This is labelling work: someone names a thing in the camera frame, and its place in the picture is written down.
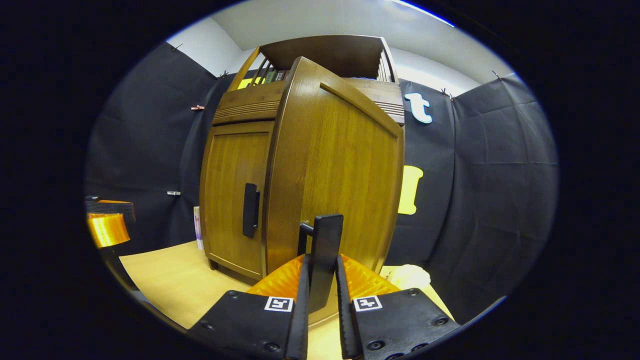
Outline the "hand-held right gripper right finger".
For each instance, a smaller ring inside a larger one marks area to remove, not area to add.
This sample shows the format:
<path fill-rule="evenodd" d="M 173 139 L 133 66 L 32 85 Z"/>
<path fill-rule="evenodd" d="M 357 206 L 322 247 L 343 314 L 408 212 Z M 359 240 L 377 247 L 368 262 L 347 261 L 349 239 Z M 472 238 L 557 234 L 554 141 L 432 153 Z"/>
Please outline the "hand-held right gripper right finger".
<path fill-rule="evenodd" d="M 407 360 L 460 328 L 421 289 L 398 289 L 346 255 L 334 275 L 345 360 Z"/>

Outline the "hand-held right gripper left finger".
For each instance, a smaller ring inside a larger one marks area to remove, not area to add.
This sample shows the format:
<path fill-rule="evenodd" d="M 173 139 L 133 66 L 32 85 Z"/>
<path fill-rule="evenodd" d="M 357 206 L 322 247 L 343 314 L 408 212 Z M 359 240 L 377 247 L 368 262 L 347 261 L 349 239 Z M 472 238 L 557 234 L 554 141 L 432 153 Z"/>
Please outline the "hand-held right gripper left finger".
<path fill-rule="evenodd" d="M 216 360 L 306 360 L 311 256 L 279 268 L 294 280 L 293 295 L 225 292 L 187 333 Z"/>

